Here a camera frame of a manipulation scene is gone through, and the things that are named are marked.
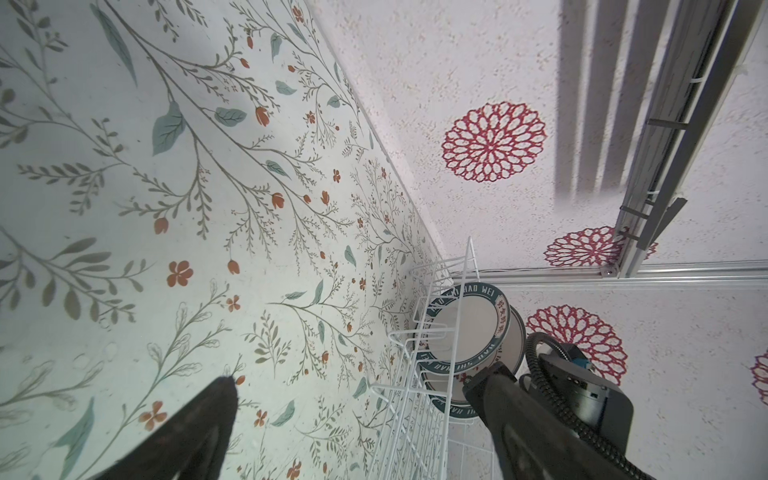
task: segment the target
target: red flower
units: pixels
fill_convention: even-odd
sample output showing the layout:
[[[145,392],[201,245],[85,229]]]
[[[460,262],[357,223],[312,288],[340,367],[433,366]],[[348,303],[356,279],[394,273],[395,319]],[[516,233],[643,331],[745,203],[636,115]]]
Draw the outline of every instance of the red flower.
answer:
[[[158,218],[154,221],[154,233],[155,235],[160,235],[161,233],[166,233],[168,231],[168,219],[167,218]]]
[[[227,299],[227,305],[229,305],[229,306],[230,306],[230,312],[231,312],[232,310],[239,310],[239,309],[240,309],[240,305],[237,305],[237,301],[238,301],[239,299],[240,299],[240,297],[239,297],[239,296],[237,296],[237,295],[235,295],[235,297],[234,297],[234,298],[228,298],[228,299]]]
[[[272,206],[275,208],[283,208],[283,205],[285,205],[286,199],[283,198],[283,194],[277,193],[272,194]]]
[[[293,467],[288,468],[288,475],[286,475],[286,478],[290,478],[290,480],[295,480],[296,478],[299,478],[299,469],[301,468],[301,462],[298,464],[296,463],[296,460],[293,460]]]
[[[293,6],[293,16],[296,17],[296,21],[300,23],[304,23],[304,14],[301,12],[301,9],[297,6]]]
[[[625,241],[622,237],[614,240],[613,227],[585,228],[556,239],[544,255],[552,266],[614,265]],[[656,252],[657,245],[650,246],[646,258]]]
[[[599,375],[621,384],[621,376],[627,372],[627,354],[614,327],[599,316],[569,305],[550,306],[536,310],[525,325],[533,332],[552,335],[558,342],[575,344]]]
[[[485,104],[445,132],[442,158],[465,180],[496,181],[519,174],[542,152],[547,134],[526,104]]]
[[[752,385],[760,392],[760,400],[768,405],[768,351],[755,357],[755,366],[750,371],[755,378]]]
[[[237,264],[236,261],[230,260],[230,262],[227,264],[227,269],[232,273],[233,275],[235,273],[240,274],[240,265]]]
[[[176,282],[181,286],[187,286],[187,279],[194,273],[190,268],[190,263],[186,260],[178,265],[176,262],[171,262],[168,264],[168,268],[172,272],[167,278],[168,286],[174,286],[176,285]]]
[[[258,417],[258,418],[253,423],[253,426],[254,427],[263,427],[264,423],[266,422],[266,420],[265,420],[265,418],[266,418],[266,410],[264,411],[264,413],[262,413],[261,410],[256,412],[256,417]]]
[[[270,115],[266,112],[266,108],[264,107],[256,108],[256,119],[258,120],[259,125],[263,127],[270,124]]]
[[[141,415],[139,415],[139,423],[146,422],[147,424],[144,426],[144,428],[151,432],[154,428],[154,423],[162,423],[167,417],[168,414],[166,412],[160,413],[160,409],[163,408],[162,402],[154,402],[152,403],[152,411],[151,412],[144,412]]]

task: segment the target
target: stacked plate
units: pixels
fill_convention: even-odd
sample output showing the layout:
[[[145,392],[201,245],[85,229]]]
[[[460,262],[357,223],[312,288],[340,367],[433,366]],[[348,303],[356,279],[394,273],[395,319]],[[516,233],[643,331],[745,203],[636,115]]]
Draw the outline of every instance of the stacked plate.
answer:
[[[456,324],[459,286],[443,292],[427,307],[425,329]],[[464,383],[486,366],[503,362],[516,372],[523,358],[525,325],[520,314],[509,305],[507,297],[497,287],[488,283],[472,282],[464,285],[462,322],[456,349],[455,377],[451,416],[469,419],[477,412],[469,405],[462,393]],[[447,375],[451,368],[453,334],[422,342],[416,358],[421,362],[422,378],[427,389],[445,391]],[[445,411],[445,399],[432,396],[432,403]]]

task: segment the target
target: cable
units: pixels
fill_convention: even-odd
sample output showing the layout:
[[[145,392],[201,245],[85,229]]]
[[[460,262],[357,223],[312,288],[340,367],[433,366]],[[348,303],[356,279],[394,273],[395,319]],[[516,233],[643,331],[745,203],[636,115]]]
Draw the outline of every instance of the cable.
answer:
[[[640,470],[632,462],[627,460],[619,450],[608,440],[598,435],[586,423],[582,422],[575,413],[568,407],[565,398],[552,386],[548,375],[541,367],[541,360],[538,358],[536,346],[545,343],[554,349],[562,359],[570,360],[568,354],[557,340],[543,332],[532,333],[525,340],[525,361],[531,370],[531,380],[537,386],[539,392],[544,396],[555,415],[561,422],[571,430],[577,433],[579,438],[592,447],[596,452],[606,460],[616,465],[622,472],[636,480],[654,480],[648,474]]]

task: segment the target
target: dish rack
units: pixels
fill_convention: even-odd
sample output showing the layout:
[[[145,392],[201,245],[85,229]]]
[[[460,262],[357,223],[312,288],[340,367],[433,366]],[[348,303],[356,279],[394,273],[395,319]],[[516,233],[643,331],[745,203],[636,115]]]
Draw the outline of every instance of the dish rack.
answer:
[[[449,269],[462,268],[461,276]],[[450,406],[455,375],[458,333],[461,328],[464,285],[479,281],[480,274],[472,238],[467,239],[462,257],[441,260],[418,266],[412,275],[419,281],[414,327],[389,332],[389,341],[396,349],[398,359],[391,383],[369,382],[369,391],[386,406],[385,418],[373,452],[368,480],[445,480],[447,478],[449,443],[462,447],[462,464],[466,447],[485,450],[493,456],[493,450],[476,447],[449,438],[451,425],[466,426],[475,419],[454,419],[450,409],[441,412],[432,404],[433,397],[445,399]],[[447,289],[461,286],[458,296],[442,295]],[[428,306],[438,298],[452,298],[457,304],[454,326],[430,322],[425,328]],[[430,306],[429,309],[441,308]],[[446,352],[450,355],[450,373],[445,380],[430,381],[433,389],[425,387],[419,364],[429,359],[417,359],[430,339],[442,339],[453,335],[453,344]]]

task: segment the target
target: red floral medallion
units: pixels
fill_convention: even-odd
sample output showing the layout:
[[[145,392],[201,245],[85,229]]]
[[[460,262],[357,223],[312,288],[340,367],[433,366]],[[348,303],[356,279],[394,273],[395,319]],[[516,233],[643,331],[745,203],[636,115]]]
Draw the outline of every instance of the red floral medallion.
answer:
[[[552,266],[603,266],[614,265],[619,260],[626,240],[614,240],[613,227],[585,228],[556,239],[544,252]],[[648,258],[656,252],[658,243],[648,249]]]
[[[495,182],[519,174],[542,152],[547,134],[526,104],[485,104],[445,132],[442,158],[465,180]]]
[[[552,335],[558,342],[573,343],[589,358],[597,374],[621,385],[627,372],[627,354],[614,327],[599,316],[569,305],[549,306],[528,317],[532,332]]]
[[[760,400],[768,405],[768,351],[755,357],[755,366],[750,370],[755,377],[752,385],[760,392]]]

